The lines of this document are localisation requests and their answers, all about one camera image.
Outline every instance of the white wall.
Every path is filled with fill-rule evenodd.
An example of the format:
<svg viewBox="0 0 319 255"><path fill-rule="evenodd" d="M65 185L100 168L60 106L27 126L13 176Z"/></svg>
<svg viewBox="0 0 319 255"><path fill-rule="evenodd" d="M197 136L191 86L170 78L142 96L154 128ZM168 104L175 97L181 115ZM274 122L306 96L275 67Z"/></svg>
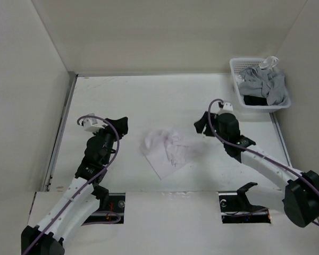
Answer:
<svg viewBox="0 0 319 255"><path fill-rule="evenodd" d="M319 173L319 0L308 0L277 56L292 97L278 120L293 166Z"/></svg>
<svg viewBox="0 0 319 255"><path fill-rule="evenodd" d="M0 0L0 254L19 254L69 76L30 0Z"/></svg>
<svg viewBox="0 0 319 255"><path fill-rule="evenodd" d="M33 0L68 70L229 72L275 54L306 0Z"/></svg>

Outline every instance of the white cloth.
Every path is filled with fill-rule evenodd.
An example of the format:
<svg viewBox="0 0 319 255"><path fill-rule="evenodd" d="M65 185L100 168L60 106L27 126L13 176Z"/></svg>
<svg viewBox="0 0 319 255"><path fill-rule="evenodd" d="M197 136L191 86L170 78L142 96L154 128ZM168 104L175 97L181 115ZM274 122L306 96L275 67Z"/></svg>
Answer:
<svg viewBox="0 0 319 255"><path fill-rule="evenodd" d="M156 130L145 137L141 151L162 180L192 161L201 148L201 143L186 141L176 131Z"/></svg>

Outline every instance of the white table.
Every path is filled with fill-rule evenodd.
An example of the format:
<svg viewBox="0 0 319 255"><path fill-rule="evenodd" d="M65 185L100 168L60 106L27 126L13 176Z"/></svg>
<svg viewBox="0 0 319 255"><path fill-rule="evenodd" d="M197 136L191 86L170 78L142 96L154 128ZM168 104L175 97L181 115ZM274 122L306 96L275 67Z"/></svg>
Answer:
<svg viewBox="0 0 319 255"><path fill-rule="evenodd" d="M199 120L214 98L233 101L227 74L184 74L78 78L53 173L51 191L70 184L91 134L77 126L82 115L129 118L129 133L121 140L120 153L102 186L110 192L127 191L221 191L236 190L248 182L276 188L250 167L230 158L216 138L197 134ZM213 108L218 112L217 104ZM237 115L241 133L265 151L286 162L280 138L269 114ZM164 180L160 180L139 150L144 134L153 129L175 128L188 139L204 141L209 152Z"/></svg>
<svg viewBox="0 0 319 255"><path fill-rule="evenodd" d="M35 226L61 197L38 192ZM81 227L65 255L319 255L319 228L271 211L271 224L222 224L217 192L128 192L124 224Z"/></svg>

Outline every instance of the white plastic basket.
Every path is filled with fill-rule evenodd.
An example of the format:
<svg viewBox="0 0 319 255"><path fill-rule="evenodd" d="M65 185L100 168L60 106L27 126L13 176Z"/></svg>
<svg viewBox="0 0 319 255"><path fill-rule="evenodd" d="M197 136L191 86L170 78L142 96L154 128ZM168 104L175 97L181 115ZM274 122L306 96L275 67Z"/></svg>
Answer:
<svg viewBox="0 0 319 255"><path fill-rule="evenodd" d="M258 65L260 62L263 62L264 58L232 58L230 60L230 69L232 71L233 83L235 93L237 95L238 104L236 106L237 110L241 113L273 113L279 109L288 108L291 106L291 99L288 96L287 100L283 105L268 105L268 106L253 106L246 105L244 102L244 97L240 95L238 85L242 83L242 78L240 77L240 72L253 65Z"/></svg>

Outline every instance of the purple hose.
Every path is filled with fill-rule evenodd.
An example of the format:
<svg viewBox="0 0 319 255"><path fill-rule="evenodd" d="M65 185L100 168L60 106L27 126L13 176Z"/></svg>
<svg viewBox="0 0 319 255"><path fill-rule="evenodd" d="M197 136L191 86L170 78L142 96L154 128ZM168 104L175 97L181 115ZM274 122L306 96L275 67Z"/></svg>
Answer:
<svg viewBox="0 0 319 255"><path fill-rule="evenodd" d="M84 223L82 226L89 226L89 225L96 225L96 224L116 224L121 221L122 217L113 211L97 211L96 213L102 213L102 214L114 214L117 217L117 220L113 220L111 222L90 222L90 223Z"/></svg>
<svg viewBox="0 0 319 255"><path fill-rule="evenodd" d="M237 144L233 144L233 143L231 143L231 142L228 142L228 141L224 140L221 136L219 136L219 135L215 132L215 130L214 130L214 127L213 127L213 124L212 124L212 118L211 118L212 106L213 106L213 104L214 104L215 102L217 102L217 101L219 101L219 102L221 102L222 104L224 104L224 101L223 101L222 99L218 99L218 98L217 98L217 99L214 99L213 101L211 101L211 103L209 104L209 107L208 107L208 123L209 123L209 127L211 128L211 130L212 130L212 132L213 132L213 135L214 135L216 138L218 138L222 143L225 143L226 145L230 145L230 146L233 146L233 147L235 147L235 148L248 151L248 152L250 152L250 153L252 153L252 154L255 154L255 155L257 155L257 156L259 156L259 157L261 157L261 158L267 160L268 162L270 162L270 163L272 163L272 164L274 164L274 165L276 165L276 166L279 166L279 167L285 169L286 171L292 173L293 175L295 175L295 176L297 176L298 178L300 178L300 179L301 179L307 186L309 186L310 189L312 189L312 191L319 197L319 191L318 191L308 180L306 180L305 178L303 178L301 175L299 175L298 173L296 173L295 171L293 171L293 170L290 169L289 167L287 167L287 166L285 166L285 165L283 165L283 164L281 164L281 163L279 163L279 162L277 162L277 161L275 161L275 160L273 160L273 159L271 159L271 158L267 158L267 157L265 157L264 155L262 155L261 153L259 153L259 152L257 152L257 151L254 151L254 150L248 149L248 148L246 148L246 147L242 147L242 146L239 146L239 145L237 145ZM264 208L264 209L261 209L261 210L255 211L255 212L251 212L250 214L233 215L233 217L234 217L234 216L236 216L236 217L238 217L238 216L247 216L247 215L251 215L251 214L253 214L253 213L258 213L259 211L266 210L266 209L267 209L267 208Z"/></svg>
<svg viewBox="0 0 319 255"><path fill-rule="evenodd" d="M102 169L100 170L99 173L97 173L94 177L92 177L91 179L89 179L80 189L78 189L78 191L72 196L72 199L75 198L87 185L89 185L95 178L99 177L102 174L105 174L107 168L111 165L111 163L115 160L117 153L119 151L119 135L117 130L115 129L115 127L107 120L98 117L98 116L93 116L93 115L85 115L85 116L81 116L79 119L77 119L77 124L80 125L80 121L83 118L95 118L97 120L103 121L105 124L109 125L112 129L112 131L115 133L116 135L116 140L117 140L117 147L116 147L116 153L113 155L112 159L110 160L110 162ZM40 238L43 236L43 234L45 234L45 232L53 225L53 223L56 222L56 220L59 218L59 216L61 216L61 214L64 212L64 210L70 205L72 201L69 200L65 206L58 212L58 214L53 218L53 220L51 220L51 222L45 227L45 229L34 239L34 241L27 247L27 249L23 252L22 255L27 255L29 253L29 251L32 249L32 247L40 240Z"/></svg>

